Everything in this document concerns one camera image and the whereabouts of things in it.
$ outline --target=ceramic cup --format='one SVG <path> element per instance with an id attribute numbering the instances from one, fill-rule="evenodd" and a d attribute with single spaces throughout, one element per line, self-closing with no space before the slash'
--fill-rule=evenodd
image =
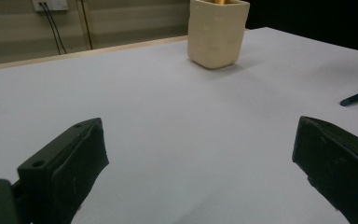
<path id="1" fill-rule="evenodd" d="M 190 0 L 188 58 L 208 69 L 234 64 L 240 56 L 249 6 L 239 0 Z"/>

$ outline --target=dark background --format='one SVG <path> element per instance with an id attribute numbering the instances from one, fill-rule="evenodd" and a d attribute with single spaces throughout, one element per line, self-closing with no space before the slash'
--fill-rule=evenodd
<path id="1" fill-rule="evenodd" d="M 358 1 L 247 0 L 246 28 L 270 27 L 358 49 Z"/>

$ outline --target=gripper screw hole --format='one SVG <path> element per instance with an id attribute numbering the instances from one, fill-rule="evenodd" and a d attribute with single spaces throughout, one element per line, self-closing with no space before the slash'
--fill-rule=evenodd
<path id="1" fill-rule="evenodd" d="M 44 161 L 36 161 L 32 164 L 32 167 L 36 168 L 36 167 L 40 167 L 44 164 Z"/>

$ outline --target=table surface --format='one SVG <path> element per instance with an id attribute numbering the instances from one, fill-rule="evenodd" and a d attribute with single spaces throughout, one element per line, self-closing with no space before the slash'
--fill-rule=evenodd
<path id="1" fill-rule="evenodd" d="M 0 69 L 0 178 L 102 118 L 110 164 L 73 223 L 348 223 L 291 157 L 300 116 L 358 136 L 358 51 L 269 28 L 206 70 L 180 41 Z"/>

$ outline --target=pen holder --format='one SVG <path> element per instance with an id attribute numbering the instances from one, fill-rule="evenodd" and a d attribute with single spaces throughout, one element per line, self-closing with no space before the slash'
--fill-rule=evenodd
<path id="1" fill-rule="evenodd" d="M 249 6 L 239 0 L 191 0 L 188 58 L 208 69 L 234 64 L 240 56 Z"/>

